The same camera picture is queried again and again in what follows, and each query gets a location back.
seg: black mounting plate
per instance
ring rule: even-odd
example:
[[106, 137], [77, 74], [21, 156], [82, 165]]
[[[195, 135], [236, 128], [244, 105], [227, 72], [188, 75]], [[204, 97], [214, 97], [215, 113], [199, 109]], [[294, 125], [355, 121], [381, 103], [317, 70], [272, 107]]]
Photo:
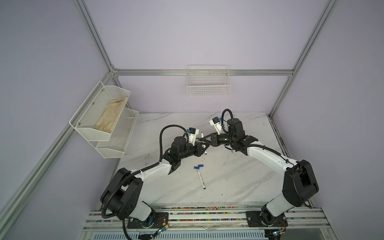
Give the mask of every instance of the black mounting plate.
[[[245, 215], [247, 217], [248, 227], [265, 227], [264, 224], [262, 224], [262, 219], [260, 217], [261, 211], [248, 211], [245, 212]], [[285, 223], [285, 226], [288, 225], [287, 220], [285, 219], [284, 214], [281, 214], [277, 217], [280, 221]], [[276, 220], [276, 223], [272, 224], [272, 227], [283, 227], [281, 222]]]
[[[139, 219], [135, 219], [135, 218], [131, 218], [132, 221], [130, 219], [126, 220], [127, 222], [127, 228], [128, 229], [133, 229], [133, 228], [137, 228], [137, 229], [144, 229], [142, 227], [142, 221], [140, 221]], [[155, 228], [156, 230], [163, 227], [163, 222], [168, 222], [168, 213], [167, 212], [156, 212], [155, 213], [155, 220], [153, 222], [153, 225], [150, 227], [151, 228]]]

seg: marble tabletop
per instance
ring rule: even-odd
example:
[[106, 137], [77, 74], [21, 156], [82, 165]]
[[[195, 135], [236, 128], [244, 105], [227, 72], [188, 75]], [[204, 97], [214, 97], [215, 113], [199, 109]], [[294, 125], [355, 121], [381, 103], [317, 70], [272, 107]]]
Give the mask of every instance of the marble tabletop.
[[[204, 135], [215, 132], [209, 120], [221, 113], [144, 113], [139, 114], [127, 151], [118, 169], [143, 168], [159, 159], [159, 133], [170, 124], [188, 129], [194, 127]], [[265, 146], [281, 152], [265, 113], [234, 113], [240, 119], [246, 135], [259, 139]], [[173, 139], [183, 134], [177, 127], [163, 133], [163, 151]], [[199, 176], [193, 168], [200, 169], [206, 189], [201, 186]], [[257, 159], [240, 152], [230, 151], [224, 146], [212, 147], [201, 157], [191, 156], [181, 162], [173, 173], [144, 183], [141, 199], [148, 204], [198, 204], [198, 203], [246, 203], [268, 202], [277, 196], [283, 179], [271, 168]]]

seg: beige cloth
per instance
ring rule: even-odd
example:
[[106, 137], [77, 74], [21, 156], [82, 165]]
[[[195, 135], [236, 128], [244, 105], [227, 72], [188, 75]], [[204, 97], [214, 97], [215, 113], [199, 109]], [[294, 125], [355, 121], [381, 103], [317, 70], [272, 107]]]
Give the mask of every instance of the beige cloth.
[[97, 120], [93, 129], [112, 133], [113, 127], [118, 121], [120, 112], [122, 111], [127, 97], [113, 99], [104, 108], [103, 114]]

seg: white wire basket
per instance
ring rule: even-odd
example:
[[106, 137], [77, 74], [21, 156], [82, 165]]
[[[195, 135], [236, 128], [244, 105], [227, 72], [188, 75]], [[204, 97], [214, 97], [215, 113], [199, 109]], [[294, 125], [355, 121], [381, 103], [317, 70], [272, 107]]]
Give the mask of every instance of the white wire basket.
[[121, 158], [124, 156], [138, 115], [138, 111], [129, 108], [123, 109], [109, 141], [100, 141], [95, 147], [103, 158]]
[[[84, 114], [80, 117], [80, 120], [77, 123], [74, 123], [75, 126], [72, 125], [74, 116], [70, 120], [70, 125], [87, 141], [108, 141], [110, 139], [118, 121], [112, 126], [111, 132], [94, 129], [95, 124], [103, 114], [104, 109], [109, 102], [113, 99], [126, 97], [123, 105], [125, 106], [130, 94], [130, 91], [128, 90], [116, 86], [104, 86], [103, 83], [101, 84], [101, 89], [92, 100], [92, 103], [85, 110]], [[117, 119], [120, 118], [122, 110], [123, 108], [121, 108], [121, 111], [118, 113]]]
[[188, 65], [187, 96], [229, 96], [228, 65]]

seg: gray marble vein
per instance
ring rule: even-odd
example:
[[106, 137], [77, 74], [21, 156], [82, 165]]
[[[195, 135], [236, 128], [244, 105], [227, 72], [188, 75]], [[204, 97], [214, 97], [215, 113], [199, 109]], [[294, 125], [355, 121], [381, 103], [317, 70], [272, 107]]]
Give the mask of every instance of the gray marble vein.
[[[178, 124], [186, 129], [194, 127], [208, 135], [215, 132], [209, 124], [221, 113], [144, 113], [139, 114], [126, 154], [119, 168], [138, 169], [159, 159], [159, 133], [163, 127]], [[259, 139], [266, 146], [281, 152], [265, 113], [234, 113], [243, 123], [247, 135]], [[173, 139], [183, 134], [176, 127], [163, 133], [163, 151]], [[282, 189], [283, 179], [257, 159], [224, 148], [209, 147], [202, 157], [183, 159], [172, 174], [144, 183], [141, 199], [148, 204], [180, 204], [207, 202], [268, 202]], [[198, 164], [207, 189], [203, 190], [196, 170]]]

